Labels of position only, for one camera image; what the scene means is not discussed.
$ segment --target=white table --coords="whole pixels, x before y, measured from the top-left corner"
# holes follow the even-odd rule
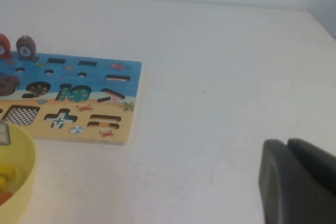
[[[262,143],[336,154],[336,42],[305,12],[133,0],[0,0],[39,52],[139,60],[136,138],[36,141],[20,224],[260,224]]]

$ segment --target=wooden puzzle board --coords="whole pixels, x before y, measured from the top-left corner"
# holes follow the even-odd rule
[[[0,59],[0,118],[35,139],[124,144],[137,106],[141,63],[36,54],[37,61]]]

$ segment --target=rectangular slot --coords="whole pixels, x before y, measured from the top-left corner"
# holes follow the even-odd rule
[[[97,114],[93,114],[90,116],[90,119],[94,119],[94,120],[104,120],[104,121],[116,121],[116,122],[120,122],[121,121],[121,117],[120,116],[116,116],[116,115],[97,115]]]
[[[96,61],[81,60],[78,65],[95,67],[97,65]]]
[[[115,99],[117,100],[122,100],[125,99],[125,96],[123,94],[120,94],[118,92],[115,92],[111,89],[104,88],[101,90],[101,92],[108,94],[108,97],[104,98],[99,98],[97,102],[107,102],[107,101],[114,101]]]
[[[112,80],[112,81],[129,81],[130,77],[129,76],[118,76],[116,74],[107,74],[105,76],[106,80]]]
[[[119,129],[119,124],[118,123],[106,123],[106,122],[88,122],[88,127]]]
[[[58,64],[64,64],[65,63],[65,59],[60,59],[60,58],[49,58],[48,59],[48,63],[58,63]]]

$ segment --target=yellow bowl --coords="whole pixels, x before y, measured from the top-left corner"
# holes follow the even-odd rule
[[[14,166],[16,179],[8,184],[13,196],[0,206],[0,223],[15,224],[25,212],[32,195],[36,149],[25,130],[10,123],[7,125],[11,143],[0,145],[0,164]]]

